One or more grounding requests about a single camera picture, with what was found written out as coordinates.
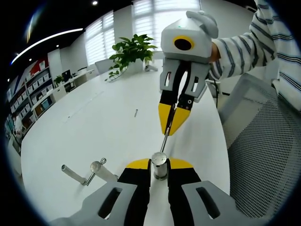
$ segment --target cable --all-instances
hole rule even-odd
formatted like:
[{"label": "cable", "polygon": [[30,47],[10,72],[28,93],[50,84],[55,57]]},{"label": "cable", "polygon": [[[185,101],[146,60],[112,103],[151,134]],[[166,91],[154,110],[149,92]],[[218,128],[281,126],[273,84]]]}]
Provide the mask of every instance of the cable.
[{"label": "cable", "polygon": [[215,79],[213,79],[214,85],[215,85],[215,93],[216,93],[216,108],[217,108],[217,102],[218,102],[218,92],[217,92],[217,85]]}]

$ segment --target person's hand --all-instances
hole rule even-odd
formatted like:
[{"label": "person's hand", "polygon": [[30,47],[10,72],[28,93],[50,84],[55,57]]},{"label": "person's hand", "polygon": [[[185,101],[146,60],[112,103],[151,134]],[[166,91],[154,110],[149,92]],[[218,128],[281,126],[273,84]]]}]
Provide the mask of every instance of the person's hand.
[{"label": "person's hand", "polygon": [[215,62],[218,59],[221,58],[220,52],[217,48],[217,46],[212,42],[212,50],[211,50],[211,57],[210,57],[210,62]]}]

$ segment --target computer monitor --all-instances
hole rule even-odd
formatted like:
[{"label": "computer monitor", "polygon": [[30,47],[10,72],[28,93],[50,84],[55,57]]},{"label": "computer monitor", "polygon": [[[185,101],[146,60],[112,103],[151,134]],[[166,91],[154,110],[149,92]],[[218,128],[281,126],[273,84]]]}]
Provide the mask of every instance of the computer monitor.
[{"label": "computer monitor", "polygon": [[71,78],[70,70],[67,70],[67,71],[63,72],[62,75],[63,75],[63,78],[64,78],[64,82],[67,82]]}]

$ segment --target striped sleeve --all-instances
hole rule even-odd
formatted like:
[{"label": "striped sleeve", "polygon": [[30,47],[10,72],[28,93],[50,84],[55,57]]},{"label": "striped sleeve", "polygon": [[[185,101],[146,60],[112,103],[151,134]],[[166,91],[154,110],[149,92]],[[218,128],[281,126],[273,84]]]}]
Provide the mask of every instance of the striped sleeve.
[{"label": "striped sleeve", "polygon": [[215,39],[221,58],[212,63],[211,75],[228,78],[246,73],[256,66],[265,66],[273,60],[276,47],[261,9],[254,14],[250,32],[232,38]]}]

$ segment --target desk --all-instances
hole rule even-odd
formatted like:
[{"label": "desk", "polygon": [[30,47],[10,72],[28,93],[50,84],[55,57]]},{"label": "desk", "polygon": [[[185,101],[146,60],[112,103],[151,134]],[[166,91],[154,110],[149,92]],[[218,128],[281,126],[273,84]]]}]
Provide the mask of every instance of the desk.
[{"label": "desk", "polygon": [[[44,100],[46,100],[48,97],[51,97],[52,103],[54,104],[55,102],[58,101],[58,99],[56,97],[53,96],[54,93],[58,92],[59,89],[63,88],[65,85],[74,82],[74,85],[76,87],[80,86],[81,84],[87,82],[87,74],[94,71],[94,69],[86,71],[84,73],[78,74],[76,76],[74,76],[73,78],[70,78],[67,82],[64,82],[63,84],[61,84],[59,87],[50,90],[49,92],[47,92],[47,94],[45,96],[43,96],[40,100],[38,100],[33,106],[32,106],[32,112],[35,115],[36,119],[38,118],[37,113],[35,111],[36,107],[39,106]],[[66,92],[62,93],[60,95],[60,98],[62,98],[63,96],[66,95]]]},{"label": "desk", "polygon": [[[88,177],[90,164],[105,157],[106,168],[120,175],[129,162],[160,151],[158,68],[113,83],[103,81],[107,73],[97,76],[53,105],[28,131],[22,142],[23,180],[29,200],[46,221],[71,216],[105,183],[94,178],[82,186],[61,172],[63,164]],[[230,193],[226,142],[209,89],[167,140],[165,153],[190,162],[202,180]],[[145,226],[173,225],[167,194],[167,181],[152,176]]]}]

